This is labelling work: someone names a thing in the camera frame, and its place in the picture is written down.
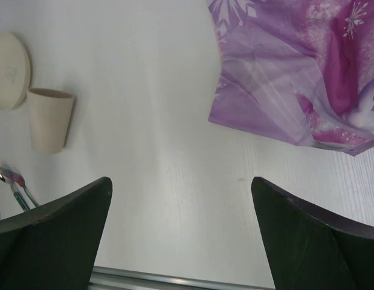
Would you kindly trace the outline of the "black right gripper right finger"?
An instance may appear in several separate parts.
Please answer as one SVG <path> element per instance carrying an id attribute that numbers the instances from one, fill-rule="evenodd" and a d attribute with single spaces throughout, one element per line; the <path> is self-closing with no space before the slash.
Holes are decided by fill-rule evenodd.
<path id="1" fill-rule="evenodd" d="M 374 227 L 340 216 L 262 177 L 254 209 L 276 289 L 374 289 Z"/>

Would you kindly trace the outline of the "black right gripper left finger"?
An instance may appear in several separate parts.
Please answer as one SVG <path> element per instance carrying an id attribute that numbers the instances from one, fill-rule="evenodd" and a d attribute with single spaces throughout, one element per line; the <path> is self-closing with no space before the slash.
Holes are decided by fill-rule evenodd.
<path id="1" fill-rule="evenodd" d="M 87 289 L 111 199 L 102 177 L 0 220 L 0 289 Z"/>

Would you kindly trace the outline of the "cream beige cup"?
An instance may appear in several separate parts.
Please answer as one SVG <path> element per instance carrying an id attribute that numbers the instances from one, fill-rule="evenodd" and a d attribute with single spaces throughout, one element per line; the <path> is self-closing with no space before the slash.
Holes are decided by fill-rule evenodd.
<path id="1" fill-rule="evenodd" d="M 27 92 L 31 147 L 40 154 L 62 151 L 74 106 L 74 96 L 67 92 L 30 88 Z"/>

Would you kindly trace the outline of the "purple Elsa placemat cloth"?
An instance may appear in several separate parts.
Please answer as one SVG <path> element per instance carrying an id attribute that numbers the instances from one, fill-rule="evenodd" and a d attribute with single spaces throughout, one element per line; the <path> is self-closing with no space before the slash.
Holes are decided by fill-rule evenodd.
<path id="1" fill-rule="evenodd" d="M 208 1 L 209 121 L 295 146 L 374 147 L 374 1 Z"/>

